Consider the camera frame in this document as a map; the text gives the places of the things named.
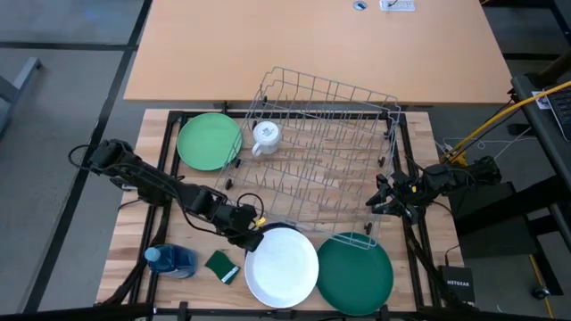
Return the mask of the blue dish soap bottle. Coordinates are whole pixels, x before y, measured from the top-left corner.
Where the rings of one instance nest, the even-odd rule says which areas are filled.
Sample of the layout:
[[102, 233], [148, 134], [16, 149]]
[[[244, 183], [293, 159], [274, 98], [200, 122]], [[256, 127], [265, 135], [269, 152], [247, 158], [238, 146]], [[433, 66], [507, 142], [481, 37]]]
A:
[[160, 244], [144, 252], [149, 268], [162, 276], [185, 279], [197, 269], [197, 256], [193, 250], [176, 244]]

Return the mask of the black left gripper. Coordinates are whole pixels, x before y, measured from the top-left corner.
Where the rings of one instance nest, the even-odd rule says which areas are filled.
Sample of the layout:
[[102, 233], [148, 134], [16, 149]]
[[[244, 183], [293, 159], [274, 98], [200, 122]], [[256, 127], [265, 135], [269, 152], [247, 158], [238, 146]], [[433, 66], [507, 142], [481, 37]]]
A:
[[254, 252], [264, 238], [263, 233], [251, 227], [257, 217], [256, 209], [250, 204], [219, 204], [213, 211], [212, 224], [217, 235], [227, 236], [229, 243]]

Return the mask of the white power strip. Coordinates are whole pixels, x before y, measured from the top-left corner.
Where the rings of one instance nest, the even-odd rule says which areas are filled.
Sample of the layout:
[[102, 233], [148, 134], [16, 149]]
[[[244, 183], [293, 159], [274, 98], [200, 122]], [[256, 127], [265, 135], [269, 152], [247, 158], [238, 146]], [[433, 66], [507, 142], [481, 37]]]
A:
[[414, 0], [380, 0], [380, 8], [383, 12], [415, 12]]

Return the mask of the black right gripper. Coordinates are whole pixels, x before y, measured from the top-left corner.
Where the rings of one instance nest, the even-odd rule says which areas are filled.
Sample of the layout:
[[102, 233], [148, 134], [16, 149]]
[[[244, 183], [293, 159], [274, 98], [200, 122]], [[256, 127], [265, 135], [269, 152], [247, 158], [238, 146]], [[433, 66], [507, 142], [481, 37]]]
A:
[[391, 178], [393, 182], [389, 184], [387, 177], [377, 175], [378, 191], [366, 205], [373, 206], [373, 214], [405, 217], [410, 223], [418, 223], [423, 208], [418, 204], [420, 194], [412, 184], [412, 178], [404, 173], [393, 173]]

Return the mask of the light green plate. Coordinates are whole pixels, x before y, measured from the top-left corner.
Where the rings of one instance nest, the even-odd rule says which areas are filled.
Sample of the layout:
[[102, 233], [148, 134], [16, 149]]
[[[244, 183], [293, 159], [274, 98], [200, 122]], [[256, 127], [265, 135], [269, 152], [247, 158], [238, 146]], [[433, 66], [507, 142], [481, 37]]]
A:
[[222, 113], [208, 112], [192, 117], [180, 130], [177, 152], [192, 169], [222, 169], [239, 154], [242, 131], [235, 120]]

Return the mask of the black side desk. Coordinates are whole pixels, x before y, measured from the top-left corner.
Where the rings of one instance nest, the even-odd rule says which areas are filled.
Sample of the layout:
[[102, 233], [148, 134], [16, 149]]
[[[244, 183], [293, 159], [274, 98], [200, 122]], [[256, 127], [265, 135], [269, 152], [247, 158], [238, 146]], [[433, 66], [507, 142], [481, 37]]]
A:
[[534, 184], [533, 188], [545, 192], [546, 205], [555, 207], [550, 213], [571, 251], [571, 142], [563, 137], [552, 110], [540, 110], [532, 95], [533, 91], [547, 95], [550, 89], [555, 93], [571, 87], [571, 81], [559, 84], [559, 79], [568, 71], [571, 72], [571, 51], [560, 55], [537, 73], [515, 76], [511, 84], [517, 100], [524, 104], [523, 113], [555, 171], [554, 177]]

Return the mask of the black computer case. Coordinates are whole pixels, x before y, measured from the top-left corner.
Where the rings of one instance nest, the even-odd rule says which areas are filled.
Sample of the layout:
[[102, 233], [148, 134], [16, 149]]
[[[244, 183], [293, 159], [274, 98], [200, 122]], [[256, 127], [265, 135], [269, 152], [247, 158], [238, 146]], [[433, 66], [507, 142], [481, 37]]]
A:
[[478, 210], [515, 192], [511, 182], [466, 187], [449, 195], [452, 216], [465, 259], [533, 254], [537, 248], [522, 216], [498, 221], [498, 212]]

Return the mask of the white mug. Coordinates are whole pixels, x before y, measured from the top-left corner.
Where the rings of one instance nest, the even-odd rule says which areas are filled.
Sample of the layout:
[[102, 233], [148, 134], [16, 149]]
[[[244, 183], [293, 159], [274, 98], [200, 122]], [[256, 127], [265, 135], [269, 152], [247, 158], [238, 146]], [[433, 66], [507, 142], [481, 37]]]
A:
[[262, 121], [254, 127], [252, 136], [254, 140], [252, 155], [254, 157], [272, 154], [277, 151], [281, 129], [272, 121]]

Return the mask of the grey furniture leg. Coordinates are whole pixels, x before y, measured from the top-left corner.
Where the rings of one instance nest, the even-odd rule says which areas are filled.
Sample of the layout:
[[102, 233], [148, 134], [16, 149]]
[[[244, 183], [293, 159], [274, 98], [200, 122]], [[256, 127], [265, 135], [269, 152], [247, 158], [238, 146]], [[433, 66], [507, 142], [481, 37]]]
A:
[[5, 103], [5, 106], [0, 106], [0, 135], [7, 127], [12, 113], [34, 72], [41, 70], [42, 67], [43, 64], [37, 57], [30, 57], [13, 82], [0, 75], [0, 101]]

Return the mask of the black aluminium rig frame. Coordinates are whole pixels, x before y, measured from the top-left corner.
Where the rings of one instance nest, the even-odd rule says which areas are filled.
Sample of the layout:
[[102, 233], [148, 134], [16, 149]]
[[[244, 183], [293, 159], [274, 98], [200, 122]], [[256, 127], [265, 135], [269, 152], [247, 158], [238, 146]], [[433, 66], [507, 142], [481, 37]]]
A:
[[[199, 110], [145, 111], [139, 130], [136, 152], [145, 160], [161, 169], [170, 170], [178, 156], [175, 140], [183, 124]], [[199, 252], [200, 261], [206, 261], [216, 250], [224, 251], [236, 264], [242, 264], [244, 253], [227, 241], [190, 227], [179, 210], [155, 208], [136, 202], [134, 193], [124, 193], [127, 204], [118, 212], [108, 250], [103, 276], [99, 285], [97, 301], [109, 299], [127, 278], [137, 260], [154, 238], [162, 218], [168, 220], [168, 240], [182, 241], [186, 246], [204, 245]], [[437, 265], [449, 259], [455, 266], [463, 263], [458, 237], [448, 201], [438, 198], [426, 216], [425, 223], [416, 228], [415, 234], [425, 248], [432, 252]], [[410, 260], [406, 251], [402, 222], [395, 217], [386, 219], [381, 227], [381, 244], [391, 258], [395, 283], [388, 300], [388, 313], [393, 318], [413, 317], [420, 307], [444, 307], [437, 299], [436, 289], [419, 262]], [[293, 308], [274, 309], [258, 302], [248, 291], [245, 280], [239, 276], [231, 285], [222, 284], [206, 267], [200, 267], [191, 279], [177, 280], [152, 276], [145, 270], [129, 290], [126, 302], [141, 303], [152, 300], [160, 316], [176, 316], [180, 306], [192, 319], [198, 317], [251, 317], [269, 321], [317, 320], [341, 318], [343, 313], [331, 307], [313, 291], [309, 298]]]

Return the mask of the black Netgear box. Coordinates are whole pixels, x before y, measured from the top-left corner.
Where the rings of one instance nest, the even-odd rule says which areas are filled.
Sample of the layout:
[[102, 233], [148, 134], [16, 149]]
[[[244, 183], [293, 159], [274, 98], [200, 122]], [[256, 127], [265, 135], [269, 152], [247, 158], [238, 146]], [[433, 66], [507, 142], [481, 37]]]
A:
[[458, 298], [466, 303], [475, 303], [474, 280], [469, 267], [440, 266], [444, 282]]

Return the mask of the beige wooden desk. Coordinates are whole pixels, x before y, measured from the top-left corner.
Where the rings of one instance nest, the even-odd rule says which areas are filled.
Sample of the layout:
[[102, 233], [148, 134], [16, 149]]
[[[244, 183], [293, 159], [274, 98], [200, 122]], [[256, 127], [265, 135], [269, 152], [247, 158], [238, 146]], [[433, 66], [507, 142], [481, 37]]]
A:
[[403, 103], [503, 103], [511, 75], [479, 0], [153, 0], [125, 98], [251, 99], [275, 67]]

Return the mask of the black keyboard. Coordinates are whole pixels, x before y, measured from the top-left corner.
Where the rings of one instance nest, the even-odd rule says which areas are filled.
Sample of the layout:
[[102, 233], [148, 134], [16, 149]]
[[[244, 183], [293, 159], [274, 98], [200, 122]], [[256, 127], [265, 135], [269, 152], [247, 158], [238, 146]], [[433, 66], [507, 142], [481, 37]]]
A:
[[571, 87], [548, 95], [548, 101], [563, 137], [571, 142]]

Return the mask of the white plate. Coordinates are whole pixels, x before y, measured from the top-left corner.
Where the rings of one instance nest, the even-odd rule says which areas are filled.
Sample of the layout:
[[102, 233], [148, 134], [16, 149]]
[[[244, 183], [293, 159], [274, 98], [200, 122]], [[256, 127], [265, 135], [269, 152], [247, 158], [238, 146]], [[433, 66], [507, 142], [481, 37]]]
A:
[[306, 300], [319, 275], [317, 251], [302, 232], [290, 228], [263, 231], [264, 238], [244, 258], [244, 278], [255, 299], [277, 309]]

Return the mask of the dark green plate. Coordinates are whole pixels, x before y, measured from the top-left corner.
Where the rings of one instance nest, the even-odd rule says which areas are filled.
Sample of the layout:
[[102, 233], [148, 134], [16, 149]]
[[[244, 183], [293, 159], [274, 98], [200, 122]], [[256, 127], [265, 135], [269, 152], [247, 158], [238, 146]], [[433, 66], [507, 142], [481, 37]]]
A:
[[347, 242], [329, 239], [320, 245], [316, 286], [330, 306], [346, 315], [361, 317], [387, 303], [394, 272], [379, 243], [372, 243], [362, 234], [345, 235]]

